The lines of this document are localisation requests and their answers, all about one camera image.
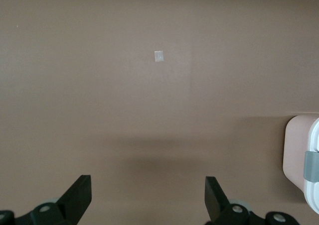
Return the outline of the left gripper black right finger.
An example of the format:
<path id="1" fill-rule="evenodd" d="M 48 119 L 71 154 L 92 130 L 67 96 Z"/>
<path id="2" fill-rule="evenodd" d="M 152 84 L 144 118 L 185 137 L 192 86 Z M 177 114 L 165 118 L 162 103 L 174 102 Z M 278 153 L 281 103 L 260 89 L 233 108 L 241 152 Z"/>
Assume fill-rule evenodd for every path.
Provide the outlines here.
<path id="1" fill-rule="evenodd" d="M 289 214 L 268 212 L 264 218 L 249 211 L 244 205 L 231 203 L 216 177 L 205 178 L 205 206 L 210 217 L 208 225 L 298 225 Z"/>

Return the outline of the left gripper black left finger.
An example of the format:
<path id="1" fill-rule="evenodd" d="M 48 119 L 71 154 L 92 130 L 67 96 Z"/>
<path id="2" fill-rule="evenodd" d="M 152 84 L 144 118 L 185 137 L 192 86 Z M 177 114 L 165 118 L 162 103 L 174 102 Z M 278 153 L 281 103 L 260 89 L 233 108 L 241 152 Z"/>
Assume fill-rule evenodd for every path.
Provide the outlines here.
<path id="1" fill-rule="evenodd" d="M 81 175 L 56 201 L 35 207 L 29 213 L 16 217 L 13 211 L 1 210 L 2 225 L 76 225 L 92 201 L 90 175 Z"/>

